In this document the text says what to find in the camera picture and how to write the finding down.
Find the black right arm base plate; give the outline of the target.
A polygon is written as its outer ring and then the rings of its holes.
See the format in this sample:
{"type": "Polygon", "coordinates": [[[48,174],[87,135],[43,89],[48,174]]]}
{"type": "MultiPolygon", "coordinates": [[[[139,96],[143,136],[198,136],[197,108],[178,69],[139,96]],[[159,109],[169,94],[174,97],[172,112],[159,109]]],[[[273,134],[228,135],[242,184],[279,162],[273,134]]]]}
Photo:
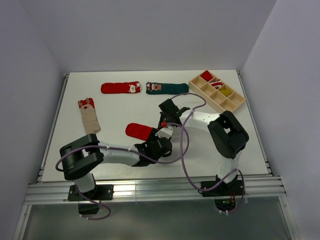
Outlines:
{"type": "MultiPolygon", "coordinates": [[[[202,189],[209,189],[216,185],[220,179],[216,177],[215,180],[210,181],[201,181],[202,189]]],[[[243,182],[240,179],[235,178],[229,183],[225,183],[224,181],[219,184],[217,187],[212,189],[211,191],[202,191],[200,194],[203,197],[231,197],[231,196],[242,196],[245,193],[245,188],[243,186],[243,182]]]]}

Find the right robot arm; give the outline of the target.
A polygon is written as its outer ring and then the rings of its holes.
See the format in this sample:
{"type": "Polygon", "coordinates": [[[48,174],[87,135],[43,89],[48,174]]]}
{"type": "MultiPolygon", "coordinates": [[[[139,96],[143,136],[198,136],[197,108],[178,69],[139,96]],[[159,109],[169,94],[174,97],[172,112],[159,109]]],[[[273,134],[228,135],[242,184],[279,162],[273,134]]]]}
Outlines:
{"type": "Polygon", "coordinates": [[[215,189],[222,194],[229,194],[238,183],[244,185],[244,176],[239,170],[239,159],[249,141],[249,135],[231,111],[223,113],[205,113],[184,107],[179,109],[172,99],[167,99],[159,105],[161,117],[169,125],[181,126],[180,137],[183,138],[185,128],[193,128],[208,132],[214,146],[220,154],[220,167],[215,177],[216,183],[209,188],[196,186],[188,172],[183,157],[183,142],[180,142],[182,169],[193,188],[205,193],[215,189]]]}

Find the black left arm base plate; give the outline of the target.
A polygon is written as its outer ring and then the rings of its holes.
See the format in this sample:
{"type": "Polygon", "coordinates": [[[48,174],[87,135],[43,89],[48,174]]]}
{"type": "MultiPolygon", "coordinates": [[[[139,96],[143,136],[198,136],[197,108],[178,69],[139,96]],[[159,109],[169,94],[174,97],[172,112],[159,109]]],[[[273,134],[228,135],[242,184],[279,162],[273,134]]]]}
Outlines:
{"type": "MultiPolygon", "coordinates": [[[[113,199],[114,186],[112,184],[99,184],[94,187],[93,190],[82,193],[86,198],[94,201],[110,201],[113,199]]],[[[71,185],[67,200],[69,202],[84,201],[76,190],[75,185],[71,185]]]]}

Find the red reindeer sock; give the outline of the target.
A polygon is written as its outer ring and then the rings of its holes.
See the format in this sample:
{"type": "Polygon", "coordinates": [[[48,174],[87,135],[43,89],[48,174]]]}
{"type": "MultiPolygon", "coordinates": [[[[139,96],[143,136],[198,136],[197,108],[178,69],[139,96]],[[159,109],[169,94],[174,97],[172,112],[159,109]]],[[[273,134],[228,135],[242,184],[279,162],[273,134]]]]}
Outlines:
{"type": "Polygon", "coordinates": [[[154,135],[155,131],[156,129],[154,127],[139,123],[129,123],[126,126],[125,134],[132,138],[147,141],[152,135],[154,135]]]}

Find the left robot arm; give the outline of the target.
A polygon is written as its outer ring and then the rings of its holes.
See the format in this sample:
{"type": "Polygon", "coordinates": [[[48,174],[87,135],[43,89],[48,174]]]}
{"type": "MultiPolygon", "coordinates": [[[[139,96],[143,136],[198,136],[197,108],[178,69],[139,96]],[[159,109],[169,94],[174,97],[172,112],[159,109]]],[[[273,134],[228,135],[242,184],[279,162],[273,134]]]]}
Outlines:
{"type": "Polygon", "coordinates": [[[96,197],[98,188],[91,171],[100,164],[123,164],[130,167],[147,167],[160,158],[172,154],[172,127],[152,131],[143,143],[116,146],[98,140],[94,133],[87,134],[60,150],[55,168],[63,172],[67,181],[73,181],[79,194],[86,200],[96,197]]]}

